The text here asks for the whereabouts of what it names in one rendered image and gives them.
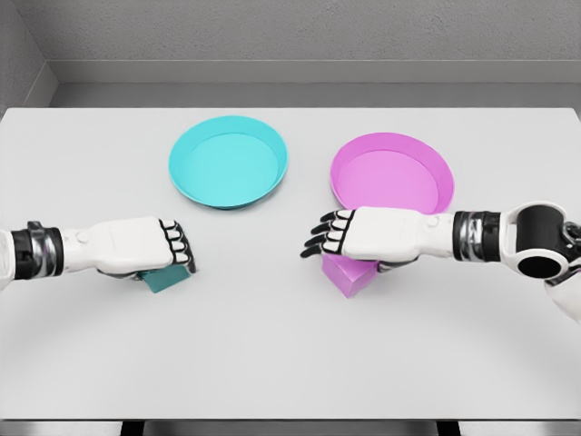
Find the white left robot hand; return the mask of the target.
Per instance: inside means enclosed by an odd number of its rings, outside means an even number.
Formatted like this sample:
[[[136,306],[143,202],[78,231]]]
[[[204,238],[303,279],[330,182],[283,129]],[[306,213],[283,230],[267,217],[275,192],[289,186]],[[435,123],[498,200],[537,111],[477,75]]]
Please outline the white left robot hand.
[[[174,220],[153,216],[98,223],[88,230],[91,265],[115,277],[133,277],[179,265],[196,272],[185,231]]]

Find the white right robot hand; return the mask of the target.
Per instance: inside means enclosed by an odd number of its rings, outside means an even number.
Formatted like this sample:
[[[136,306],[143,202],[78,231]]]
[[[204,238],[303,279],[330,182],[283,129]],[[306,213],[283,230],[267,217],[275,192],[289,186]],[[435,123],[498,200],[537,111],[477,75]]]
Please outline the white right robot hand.
[[[377,262],[389,271],[415,262],[420,256],[418,226],[422,213],[395,208],[360,207],[326,213],[310,230],[311,238],[300,253],[336,254],[365,262]]]

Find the teal block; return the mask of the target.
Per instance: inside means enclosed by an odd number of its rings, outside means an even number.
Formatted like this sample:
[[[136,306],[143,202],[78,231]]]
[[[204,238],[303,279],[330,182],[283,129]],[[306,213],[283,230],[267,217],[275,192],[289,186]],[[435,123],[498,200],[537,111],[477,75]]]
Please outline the teal block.
[[[147,284],[153,293],[161,292],[188,279],[190,276],[191,273],[181,264],[173,264],[162,269],[138,273],[138,277]]]

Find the pink block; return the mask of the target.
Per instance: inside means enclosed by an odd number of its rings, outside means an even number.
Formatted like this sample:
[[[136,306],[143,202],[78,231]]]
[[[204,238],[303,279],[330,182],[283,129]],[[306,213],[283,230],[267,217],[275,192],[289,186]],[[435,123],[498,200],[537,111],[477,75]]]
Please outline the pink block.
[[[375,279],[378,263],[324,254],[322,271],[346,298],[351,298]]]

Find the pink round plate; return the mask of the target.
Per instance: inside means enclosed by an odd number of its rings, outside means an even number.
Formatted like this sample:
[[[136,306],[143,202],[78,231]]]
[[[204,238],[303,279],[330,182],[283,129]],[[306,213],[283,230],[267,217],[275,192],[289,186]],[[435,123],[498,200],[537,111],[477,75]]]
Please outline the pink round plate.
[[[455,180],[448,163],[429,145],[397,133],[371,133],[344,144],[330,166],[330,186],[346,209],[361,206],[443,213]]]

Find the teal round plate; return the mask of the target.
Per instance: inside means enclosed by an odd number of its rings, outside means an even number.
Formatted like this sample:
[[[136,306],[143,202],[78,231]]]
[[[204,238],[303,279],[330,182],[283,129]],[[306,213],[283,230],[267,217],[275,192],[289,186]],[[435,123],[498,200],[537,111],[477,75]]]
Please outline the teal round plate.
[[[287,145],[273,127],[248,116],[225,115],[183,133],[170,151],[168,170],[185,197],[227,210],[268,195],[288,164]]]

